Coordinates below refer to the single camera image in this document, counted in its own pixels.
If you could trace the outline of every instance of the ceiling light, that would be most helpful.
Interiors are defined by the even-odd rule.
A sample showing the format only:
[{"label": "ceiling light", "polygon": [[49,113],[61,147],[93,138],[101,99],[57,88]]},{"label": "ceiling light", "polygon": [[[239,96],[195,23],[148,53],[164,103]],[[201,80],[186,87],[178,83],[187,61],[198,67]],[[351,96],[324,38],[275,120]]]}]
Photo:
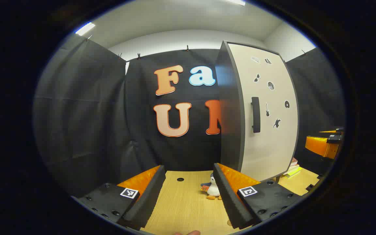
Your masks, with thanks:
[{"label": "ceiling light", "polygon": [[239,4],[239,5],[242,5],[242,6],[244,6],[246,4],[245,1],[241,1],[241,0],[226,0],[226,1],[236,3],[236,4]]},{"label": "ceiling light", "polygon": [[82,36],[82,35],[84,35],[88,31],[90,31],[94,27],[95,27],[95,25],[93,23],[89,22],[88,24],[85,24],[82,28],[80,28],[75,33],[78,34],[79,36]]}]

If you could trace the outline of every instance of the black fabric backdrop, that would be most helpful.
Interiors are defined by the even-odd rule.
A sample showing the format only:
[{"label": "black fabric backdrop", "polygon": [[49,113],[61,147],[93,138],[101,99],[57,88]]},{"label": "black fabric backdrop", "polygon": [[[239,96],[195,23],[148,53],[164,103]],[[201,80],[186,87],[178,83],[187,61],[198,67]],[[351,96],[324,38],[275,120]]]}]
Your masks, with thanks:
[{"label": "black fabric backdrop", "polygon": [[294,157],[300,166],[316,174],[325,174],[333,160],[305,148],[306,137],[321,136],[345,125],[346,113],[338,77],[319,48],[287,63],[294,82],[299,107],[299,136]]},{"label": "black fabric backdrop", "polygon": [[37,145],[55,179],[81,197],[132,175],[124,116],[125,61],[71,35],[42,73],[34,100]]},{"label": "black fabric backdrop", "polygon": [[[215,75],[215,60],[218,49],[193,49],[163,52],[133,59],[126,75],[126,117],[132,136],[132,145],[137,149],[136,163],[140,170],[163,164],[172,171],[212,170],[214,162],[220,162],[221,134],[207,135],[209,128],[209,109],[207,100],[218,100],[218,82],[212,86],[193,86],[189,83],[190,70],[196,66],[207,66]],[[179,82],[173,84],[173,93],[157,96],[158,79],[155,70],[181,65]],[[180,125],[177,103],[189,102],[189,129],[181,137],[166,137],[158,131],[157,104],[169,104],[169,125]]]}]

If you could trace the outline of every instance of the stuffed penguin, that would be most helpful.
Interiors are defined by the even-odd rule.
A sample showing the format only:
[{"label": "stuffed penguin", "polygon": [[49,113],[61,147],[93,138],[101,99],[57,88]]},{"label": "stuffed penguin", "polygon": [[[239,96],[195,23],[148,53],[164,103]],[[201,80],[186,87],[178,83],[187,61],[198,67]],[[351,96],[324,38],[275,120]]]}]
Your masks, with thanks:
[{"label": "stuffed penguin", "polygon": [[218,197],[219,200],[221,200],[220,191],[218,190],[217,184],[215,183],[215,179],[213,177],[213,173],[210,175],[210,183],[202,183],[201,186],[209,186],[207,189],[207,199],[214,200],[216,197]]}]

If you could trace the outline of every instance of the black handle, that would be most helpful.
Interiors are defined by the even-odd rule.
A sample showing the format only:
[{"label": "black handle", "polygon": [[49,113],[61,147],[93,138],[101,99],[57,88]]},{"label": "black handle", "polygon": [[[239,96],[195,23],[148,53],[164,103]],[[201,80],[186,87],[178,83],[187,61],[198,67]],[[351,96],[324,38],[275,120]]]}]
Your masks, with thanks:
[{"label": "black handle", "polygon": [[253,109],[253,133],[261,132],[261,108],[259,106],[259,98],[252,97],[252,109]]}]

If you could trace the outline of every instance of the wooden floor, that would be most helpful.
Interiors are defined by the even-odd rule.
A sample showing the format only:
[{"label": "wooden floor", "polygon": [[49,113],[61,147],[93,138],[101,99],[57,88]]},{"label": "wooden floor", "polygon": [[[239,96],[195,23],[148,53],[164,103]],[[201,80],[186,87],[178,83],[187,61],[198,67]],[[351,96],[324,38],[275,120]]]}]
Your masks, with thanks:
[{"label": "wooden floor", "polygon": [[[206,199],[200,191],[201,183],[210,182],[212,171],[167,171],[155,209],[145,228],[141,230],[158,235],[188,234],[199,230],[201,235],[226,235],[240,231],[227,225],[228,216],[223,201]],[[317,183],[317,175],[306,169],[279,184],[303,195],[310,183]]]}]

